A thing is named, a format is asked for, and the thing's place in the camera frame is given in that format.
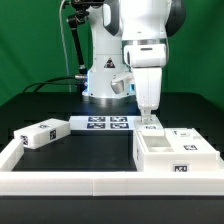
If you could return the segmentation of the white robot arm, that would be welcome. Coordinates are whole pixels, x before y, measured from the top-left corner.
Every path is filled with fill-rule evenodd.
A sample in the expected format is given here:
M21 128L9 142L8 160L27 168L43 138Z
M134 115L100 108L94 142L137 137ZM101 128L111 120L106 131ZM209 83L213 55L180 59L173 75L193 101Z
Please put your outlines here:
M92 102L122 102L134 95L141 122L159 107L168 38L186 19L184 0L104 0L89 9L93 64L83 96Z

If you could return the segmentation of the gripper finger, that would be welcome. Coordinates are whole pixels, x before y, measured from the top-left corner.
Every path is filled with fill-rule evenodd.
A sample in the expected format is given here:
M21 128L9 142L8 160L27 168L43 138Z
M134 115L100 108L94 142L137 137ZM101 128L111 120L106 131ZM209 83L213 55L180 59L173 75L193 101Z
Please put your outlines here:
M141 111L141 122L148 123L151 119L151 111L149 110L142 110Z

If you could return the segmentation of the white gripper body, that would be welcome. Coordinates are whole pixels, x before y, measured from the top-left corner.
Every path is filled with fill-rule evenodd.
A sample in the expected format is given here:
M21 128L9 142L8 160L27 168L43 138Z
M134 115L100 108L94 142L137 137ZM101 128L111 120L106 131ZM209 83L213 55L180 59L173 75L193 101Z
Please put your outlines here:
M140 110L157 110L160 102L162 69L134 68L135 92Z

